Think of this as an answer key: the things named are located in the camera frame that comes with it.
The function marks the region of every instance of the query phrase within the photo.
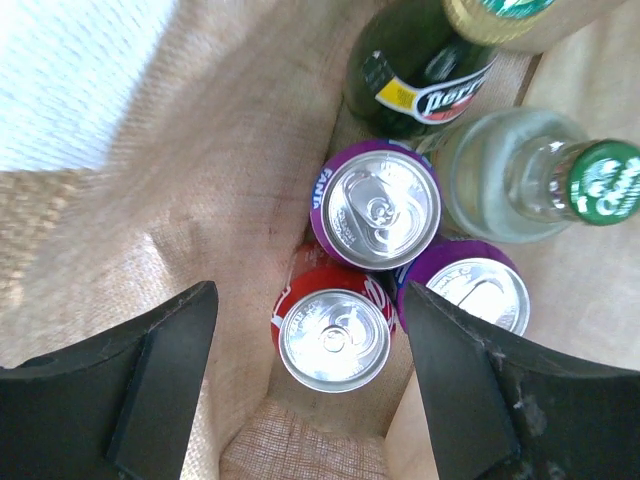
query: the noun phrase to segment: can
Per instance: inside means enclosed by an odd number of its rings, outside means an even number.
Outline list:
[[[296,380],[340,393],[367,384],[382,370],[397,319],[391,298],[373,277],[336,264],[313,242],[294,255],[271,334]]]
[[[399,142],[369,140],[333,156],[311,195],[311,226],[336,260],[368,271],[416,258],[442,213],[429,161]]]
[[[427,286],[466,312],[524,335],[531,302],[513,262],[480,240],[434,239],[413,262],[393,271],[391,297],[406,331],[404,294],[409,281]]]

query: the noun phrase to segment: brown cloth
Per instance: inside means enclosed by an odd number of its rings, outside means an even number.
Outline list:
[[[102,169],[0,173],[0,364],[214,280],[218,325],[184,479],[437,478],[404,334],[371,384],[326,395],[286,374],[269,333],[314,177],[367,136],[341,87],[350,46],[384,3],[176,3]],[[557,3],[513,44],[549,51],[501,54],[461,121],[524,101],[640,142],[640,3],[604,17],[620,2]],[[639,234],[636,217],[508,248],[533,299],[527,337],[640,368]]]

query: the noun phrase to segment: perrier label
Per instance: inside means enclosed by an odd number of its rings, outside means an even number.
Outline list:
[[[377,135],[433,133],[482,87],[496,46],[528,31],[553,0],[398,0],[356,41],[345,100]]]

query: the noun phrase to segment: bottle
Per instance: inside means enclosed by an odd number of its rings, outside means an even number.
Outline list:
[[[351,51],[344,96],[376,136],[408,140],[460,116],[495,46],[527,32],[553,0],[396,0]]]
[[[416,150],[438,175],[449,234],[529,243],[575,222],[613,225],[640,207],[640,149],[592,140],[549,110],[500,110],[429,135]]]

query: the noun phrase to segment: silver can top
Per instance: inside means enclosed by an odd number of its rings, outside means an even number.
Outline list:
[[[355,390],[387,361],[389,326],[366,297],[349,290],[321,290],[285,315],[279,336],[282,361],[298,381],[320,392]]]
[[[440,223],[438,186],[409,155],[374,150],[331,177],[322,207],[329,242],[367,270],[404,265],[429,245]]]
[[[520,276],[487,258],[469,258],[446,266],[427,287],[466,312],[522,336],[531,303]]]

